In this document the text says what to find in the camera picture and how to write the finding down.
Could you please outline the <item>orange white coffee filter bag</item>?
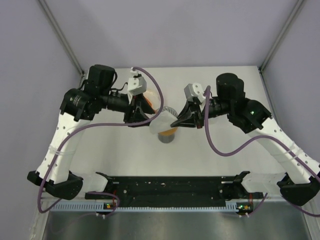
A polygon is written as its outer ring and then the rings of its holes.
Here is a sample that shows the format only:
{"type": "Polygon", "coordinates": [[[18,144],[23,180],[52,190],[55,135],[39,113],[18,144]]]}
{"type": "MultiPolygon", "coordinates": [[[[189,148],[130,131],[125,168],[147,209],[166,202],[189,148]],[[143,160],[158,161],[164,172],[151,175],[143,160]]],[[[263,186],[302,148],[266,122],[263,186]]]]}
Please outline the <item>orange white coffee filter bag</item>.
{"type": "Polygon", "coordinates": [[[156,90],[148,88],[144,93],[143,96],[147,100],[148,104],[154,111],[158,111],[161,106],[161,98],[159,93],[156,90]]]}

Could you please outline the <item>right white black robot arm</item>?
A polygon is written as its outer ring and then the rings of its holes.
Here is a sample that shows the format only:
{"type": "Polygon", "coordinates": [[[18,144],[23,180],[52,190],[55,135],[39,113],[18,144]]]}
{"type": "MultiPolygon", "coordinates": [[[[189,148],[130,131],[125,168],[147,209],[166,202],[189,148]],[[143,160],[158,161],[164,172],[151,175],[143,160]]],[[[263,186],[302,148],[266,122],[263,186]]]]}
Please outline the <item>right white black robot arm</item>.
{"type": "Polygon", "coordinates": [[[320,164],[308,156],[278,125],[271,112],[259,101],[246,97],[244,81],[233,73],[216,78],[216,96],[209,87],[190,83],[184,88],[186,104],[172,127],[204,128],[211,149],[222,157],[239,153],[257,141],[284,169],[281,173],[243,171],[233,181],[239,198],[250,193],[281,195],[286,201],[303,206],[320,191],[320,164]],[[233,126],[250,139],[229,153],[219,151],[209,132],[209,119],[227,116],[233,126]]]}

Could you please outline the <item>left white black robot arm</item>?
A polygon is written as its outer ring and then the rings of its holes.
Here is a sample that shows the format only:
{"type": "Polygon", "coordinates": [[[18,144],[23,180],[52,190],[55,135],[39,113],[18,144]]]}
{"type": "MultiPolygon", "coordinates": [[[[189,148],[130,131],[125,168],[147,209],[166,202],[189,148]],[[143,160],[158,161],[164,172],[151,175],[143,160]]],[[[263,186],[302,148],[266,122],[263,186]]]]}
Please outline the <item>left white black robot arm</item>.
{"type": "Polygon", "coordinates": [[[59,108],[55,133],[40,166],[30,171],[27,180],[39,187],[37,200],[41,202],[43,192],[58,200],[72,200],[79,194],[97,193],[109,198],[114,187],[110,178],[102,172],[74,173],[71,164],[84,132],[100,126],[93,123],[95,116],[103,110],[123,113],[122,123],[102,123],[103,127],[144,127],[149,126],[155,110],[149,105],[144,93],[148,76],[156,88],[155,78],[141,67],[130,70],[126,82],[127,92],[114,87],[117,71],[106,65],[95,64],[88,70],[86,79],[78,88],[68,90],[59,108]]]}

